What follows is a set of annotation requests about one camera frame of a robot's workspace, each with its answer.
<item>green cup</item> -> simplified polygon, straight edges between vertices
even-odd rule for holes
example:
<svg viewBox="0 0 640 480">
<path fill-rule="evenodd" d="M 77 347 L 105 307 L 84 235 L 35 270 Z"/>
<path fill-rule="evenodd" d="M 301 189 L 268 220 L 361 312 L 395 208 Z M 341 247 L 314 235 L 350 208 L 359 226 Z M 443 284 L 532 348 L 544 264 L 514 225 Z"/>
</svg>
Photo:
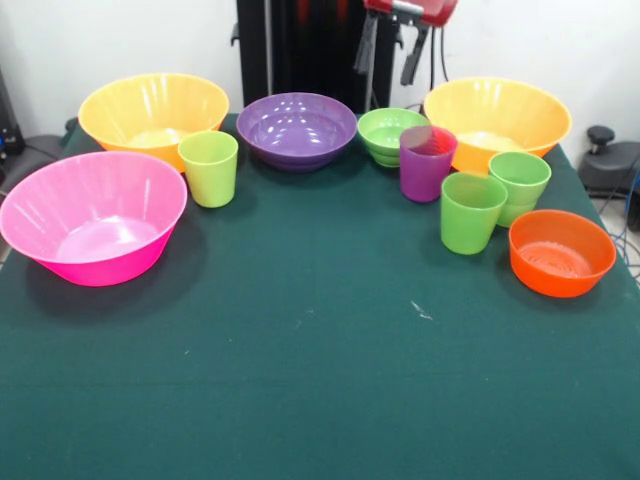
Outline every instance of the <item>green cup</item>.
<svg viewBox="0 0 640 480">
<path fill-rule="evenodd" d="M 507 189 L 490 176 L 453 173 L 442 182 L 440 238 L 454 253 L 473 255 L 485 249 Z"/>
<path fill-rule="evenodd" d="M 235 138 L 224 132 L 198 132 L 182 139 L 178 152 L 198 205 L 222 207 L 233 199 L 238 164 Z"/>
<path fill-rule="evenodd" d="M 509 198 L 498 225 L 510 227 L 516 218 L 535 208 L 551 178 L 551 167 L 530 153 L 504 152 L 491 158 L 489 173 L 507 188 Z"/>
</svg>

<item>red machine part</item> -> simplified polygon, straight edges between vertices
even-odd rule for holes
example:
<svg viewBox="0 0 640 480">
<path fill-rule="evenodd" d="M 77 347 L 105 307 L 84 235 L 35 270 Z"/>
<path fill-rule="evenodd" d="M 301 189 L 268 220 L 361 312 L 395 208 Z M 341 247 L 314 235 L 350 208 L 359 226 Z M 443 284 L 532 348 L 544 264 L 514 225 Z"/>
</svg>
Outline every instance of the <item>red machine part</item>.
<svg viewBox="0 0 640 480">
<path fill-rule="evenodd" d="M 458 0 L 363 0 L 365 8 L 392 15 L 408 13 L 421 18 L 422 23 L 443 27 L 456 8 Z"/>
</svg>

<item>yellow bowl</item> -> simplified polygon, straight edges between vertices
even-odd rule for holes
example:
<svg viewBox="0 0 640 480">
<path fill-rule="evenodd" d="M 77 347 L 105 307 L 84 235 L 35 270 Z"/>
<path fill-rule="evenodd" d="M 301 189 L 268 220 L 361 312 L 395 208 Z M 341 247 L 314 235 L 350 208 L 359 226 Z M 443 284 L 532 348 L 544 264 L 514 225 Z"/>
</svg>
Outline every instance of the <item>yellow bowl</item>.
<svg viewBox="0 0 640 480">
<path fill-rule="evenodd" d="M 156 73 L 96 90 L 83 102 L 78 120 L 105 150 L 146 153 L 184 172 L 180 140 L 190 133 L 218 130 L 228 112 L 229 98 L 215 83 Z"/>
<path fill-rule="evenodd" d="M 424 101 L 432 125 L 458 138 L 453 167 L 488 173 L 504 151 L 544 156 L 571 130 L 571 114 L 553 95 L 526 83 L 465 78 L 432 90 Z"/>
</svg>

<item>cup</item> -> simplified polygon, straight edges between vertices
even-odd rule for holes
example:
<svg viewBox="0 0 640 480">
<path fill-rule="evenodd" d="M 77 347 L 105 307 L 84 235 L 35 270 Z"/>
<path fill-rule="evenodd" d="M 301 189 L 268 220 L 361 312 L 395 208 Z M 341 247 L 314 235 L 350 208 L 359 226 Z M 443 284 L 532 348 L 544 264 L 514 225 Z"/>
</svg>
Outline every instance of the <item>cup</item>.
<svg viewBox="0 0 640 480">
<path fill-rule="evenodd" d="M 442 182 L 440 238 L 454 253 L 473 255 L 491 238 L 507 189 L 491 176 L 453 173 Z"/>
<path fill-rule="evenodd" d="M 498 225 L 510 227 L 516 218 L 535 208 L 551 178 L 551 167 L 530 153 L 503 152 L 489 161 L 489 174 L 507 188 L 509 198 Z"/>
<path fill-rule="evenodd" d="M 238 142 L 228 133 L 198 132 L 182 139 L 178 152 L 184 160 L 189 189 L 195 202 L 222 207 L 236 188 Z"/>
<path fill-rule="evenodd" d="M 400 189 L 405 197 L 427 203 L 440 197 L 458 140 L 440 127 L 413 127 L 400 136 Z"/>
</svg>

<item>white speck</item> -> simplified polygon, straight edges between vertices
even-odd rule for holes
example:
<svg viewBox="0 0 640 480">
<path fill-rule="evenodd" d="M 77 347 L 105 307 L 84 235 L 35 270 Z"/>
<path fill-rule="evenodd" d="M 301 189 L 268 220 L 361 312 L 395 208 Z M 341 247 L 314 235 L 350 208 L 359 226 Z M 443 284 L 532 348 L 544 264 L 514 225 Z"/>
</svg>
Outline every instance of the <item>white speck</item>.
<svg viewBox="0 0 640 480">
<path fill-rule="evenodd" d="M 424 318 L 424 319 L 433 321 L 433 317 L 431 315 L 429 315 L 427 312 L 425 312 L 422 309 L 422 307 L 420 305 L 418 305 L 416 302 L 414 302 L 413 300 L 411 300 L 411 305 L 416 310 L 416 312 L 418 312 L 418 315 L 420 316 L 420 318 Z"/>
</svg>

